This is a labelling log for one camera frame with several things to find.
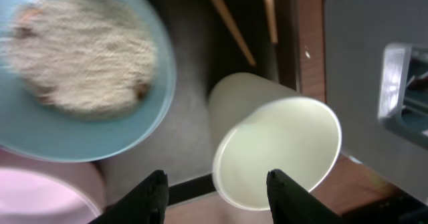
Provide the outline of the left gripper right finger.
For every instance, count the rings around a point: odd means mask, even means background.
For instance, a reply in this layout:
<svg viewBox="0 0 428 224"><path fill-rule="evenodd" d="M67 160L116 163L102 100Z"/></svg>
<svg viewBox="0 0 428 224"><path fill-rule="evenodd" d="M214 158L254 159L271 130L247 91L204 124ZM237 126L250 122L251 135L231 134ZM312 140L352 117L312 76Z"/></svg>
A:
<svg viewBox="0 0 428 224"><path fill-rule="evenodd" d="M269 171L267 196L274 224L344 224L344 220L280 169Z"/></svg>

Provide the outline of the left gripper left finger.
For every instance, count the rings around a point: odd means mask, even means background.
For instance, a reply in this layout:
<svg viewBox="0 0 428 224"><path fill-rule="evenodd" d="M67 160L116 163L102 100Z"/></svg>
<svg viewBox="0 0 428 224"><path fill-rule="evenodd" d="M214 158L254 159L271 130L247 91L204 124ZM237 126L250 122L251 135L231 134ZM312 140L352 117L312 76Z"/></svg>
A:
<svg viewBox="0 0 428 224"><path fill-rule="evenodd" d="M90 224L163 224L168 202L168 177L156 170Z"/></svg>

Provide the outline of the white paper cup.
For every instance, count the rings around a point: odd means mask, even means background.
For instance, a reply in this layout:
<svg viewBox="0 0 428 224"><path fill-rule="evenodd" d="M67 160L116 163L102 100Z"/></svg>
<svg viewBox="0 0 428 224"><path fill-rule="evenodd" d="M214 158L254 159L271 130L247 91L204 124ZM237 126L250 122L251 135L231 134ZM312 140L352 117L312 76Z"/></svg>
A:
<svg viewBox="0 0 428 224"><path fill-rule="evenodd" d="M223 78L208 107L213 184L234 207L268 210L266 179L273 169L311 192L340 154L340 122L325 103L255 74Z"/></svg>

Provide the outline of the pink white bowl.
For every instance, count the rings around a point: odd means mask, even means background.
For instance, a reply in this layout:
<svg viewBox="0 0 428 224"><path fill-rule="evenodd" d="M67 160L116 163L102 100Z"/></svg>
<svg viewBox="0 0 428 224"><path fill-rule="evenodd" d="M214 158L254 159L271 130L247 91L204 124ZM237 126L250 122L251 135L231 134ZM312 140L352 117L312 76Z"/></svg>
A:
<svg viewBox="0 0 428 224"><path fill-rule="evenodd" d="M46 162L1 151L3 224L89 223L105 206L104 181L93 164Z"/></svg>

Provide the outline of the light blue bowl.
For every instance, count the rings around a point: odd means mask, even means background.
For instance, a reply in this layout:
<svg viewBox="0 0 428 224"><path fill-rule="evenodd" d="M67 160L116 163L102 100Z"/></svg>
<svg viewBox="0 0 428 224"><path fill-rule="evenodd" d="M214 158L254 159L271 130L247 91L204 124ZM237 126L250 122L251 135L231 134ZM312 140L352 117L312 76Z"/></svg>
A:
<svg viewBox="0 0 428 224"><path fill-rule="evenodd" d="M52 162L108 158L142 142L162 122L175 93L177 65L163 22L148 0L121 0L146 23L158 48L153 87L129 116L86 121L39 104L21 82L1 69L1 146Z"/></svg>

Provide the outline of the rice food scraps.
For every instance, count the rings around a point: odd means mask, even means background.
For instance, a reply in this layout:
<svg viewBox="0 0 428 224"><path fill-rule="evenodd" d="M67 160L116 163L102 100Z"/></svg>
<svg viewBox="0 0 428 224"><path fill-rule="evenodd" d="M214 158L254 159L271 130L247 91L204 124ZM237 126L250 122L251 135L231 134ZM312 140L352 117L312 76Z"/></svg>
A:
<svg viewBox="0 0 428 224"><path fill-rule="evenodd" d="M156 75L157 48L118 0L34 0L1 38L5 67L44 104L84 116L134 109Z"/></svg>

